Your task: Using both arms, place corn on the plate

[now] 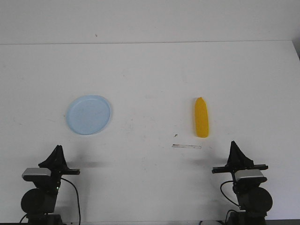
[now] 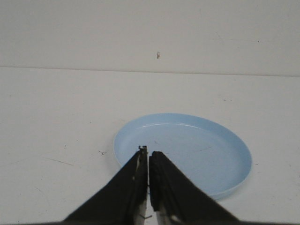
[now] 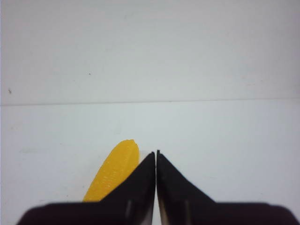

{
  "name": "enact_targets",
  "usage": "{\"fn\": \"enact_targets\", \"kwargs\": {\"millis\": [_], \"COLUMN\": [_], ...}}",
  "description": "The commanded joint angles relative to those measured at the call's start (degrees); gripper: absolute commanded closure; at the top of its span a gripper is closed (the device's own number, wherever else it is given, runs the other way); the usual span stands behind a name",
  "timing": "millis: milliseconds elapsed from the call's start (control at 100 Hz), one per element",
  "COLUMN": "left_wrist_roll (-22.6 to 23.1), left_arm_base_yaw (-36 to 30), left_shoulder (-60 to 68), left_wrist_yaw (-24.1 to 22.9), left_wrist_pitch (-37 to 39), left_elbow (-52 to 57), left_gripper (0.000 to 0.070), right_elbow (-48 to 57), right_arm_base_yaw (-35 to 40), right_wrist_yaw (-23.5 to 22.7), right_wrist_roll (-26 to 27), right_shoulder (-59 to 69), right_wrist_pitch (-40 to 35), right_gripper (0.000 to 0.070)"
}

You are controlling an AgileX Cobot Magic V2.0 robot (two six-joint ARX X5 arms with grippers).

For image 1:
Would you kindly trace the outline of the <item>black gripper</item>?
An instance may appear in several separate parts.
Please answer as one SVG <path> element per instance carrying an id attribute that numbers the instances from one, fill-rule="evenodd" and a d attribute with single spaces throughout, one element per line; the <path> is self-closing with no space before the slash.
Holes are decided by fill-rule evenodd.
<path id="1" fill-rule="evenodd" d="M 57 153 L 58 150 L 60 149 L 60 167 L 58 168 L 59 162 L 58 162 L 58 157 Z M 63 152 L 63 147 L 60 145 L 57 145 L 55 149 L 52 151 L 50 156 L 43 162 L 39 163 L 38 166 L 40 168 L 49 168 L 51 171 L 51 175 L 49 180 L 60 180 L 63 175 L 79 175 L 80 174 L 80 169 L 70 169 L 67 166 L 65 157 L 64 157 L 64 152 Z"/>
<path id="2" fill-rule="evenodd" d="M 266 164 L 254 165 L 253 160 L 249 159 L 240 150 L 235 141 L 231 141 L 230 153 L 226 166 L 218 166 L 212 168 L 212 173 L 235 173 L 240 170 L 267 170 Z"/>

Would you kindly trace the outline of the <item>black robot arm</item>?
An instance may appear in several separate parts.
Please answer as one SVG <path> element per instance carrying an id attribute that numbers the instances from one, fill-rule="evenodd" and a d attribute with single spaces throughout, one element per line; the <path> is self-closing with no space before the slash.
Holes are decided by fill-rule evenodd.
<path id="1" fill-rule="evenodd" d="M 266 164 L 256 165 L 240 150 L 235 141 L 231 141 L 229 157 L 225 166 L 213 167 L 212 173 L 230 173 L 232 180 L 220 185 L 232 183 L 232 190 L 237 203 L 227 198 L 239 208 L 239 211 L 228 210 L 224 225 L 265 225 L 267 212 L 272 208 L 273 200 L 270 193 L 260 187 L 267 181 L 262 171 L 267 170 Z"/>
<path id="2" fill-rule="evenodd" d="M 63 225 L 60 214 L 54 214 L 61 181 L 64 175 L 79 175 L 79 169 L 68 167 L 63 147 L 57 145 L 50 156 L 38 167 L 26 168 L 24 181 L 33 182 L 35 188 L 27 191 L 21 199 L 21 208 L 29 225 Z"/>

